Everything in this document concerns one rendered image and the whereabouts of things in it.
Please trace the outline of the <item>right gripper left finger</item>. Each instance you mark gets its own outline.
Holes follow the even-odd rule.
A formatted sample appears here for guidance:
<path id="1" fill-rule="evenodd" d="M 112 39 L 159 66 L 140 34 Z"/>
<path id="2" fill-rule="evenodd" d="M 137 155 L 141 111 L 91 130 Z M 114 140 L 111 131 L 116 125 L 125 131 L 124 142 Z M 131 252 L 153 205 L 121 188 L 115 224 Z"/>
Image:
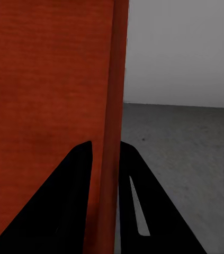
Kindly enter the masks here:
<path id="1" fill-rule="evenodd" d="M 0 254 L 82 254 L 92 142 L 71 149 L 0 235 Z"/>

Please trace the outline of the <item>storage box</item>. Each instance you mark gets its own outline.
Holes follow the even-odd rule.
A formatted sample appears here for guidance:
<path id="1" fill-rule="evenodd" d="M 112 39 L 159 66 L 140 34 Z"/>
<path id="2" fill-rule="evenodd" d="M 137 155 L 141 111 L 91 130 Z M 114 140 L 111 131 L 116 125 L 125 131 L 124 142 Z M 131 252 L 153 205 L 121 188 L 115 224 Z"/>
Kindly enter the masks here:
<path id="1" fill-rule="evenodd" d="M 129 0 L 0 0 L 0 235 L 92 142 L 82 254 L 114 254 Z"/>

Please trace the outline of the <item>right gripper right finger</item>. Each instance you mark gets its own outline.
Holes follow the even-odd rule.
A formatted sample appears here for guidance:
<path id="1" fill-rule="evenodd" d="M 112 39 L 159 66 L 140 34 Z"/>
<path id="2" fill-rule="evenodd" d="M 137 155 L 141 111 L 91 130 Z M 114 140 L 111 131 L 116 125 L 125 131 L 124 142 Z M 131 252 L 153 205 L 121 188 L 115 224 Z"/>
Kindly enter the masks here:
<path id="1" fill-rule="evenodd" d="M 138 233 L 132 178 L 150 236 Z M 207 254 L 138 150 L 120 142 L 121 254 Z"/>

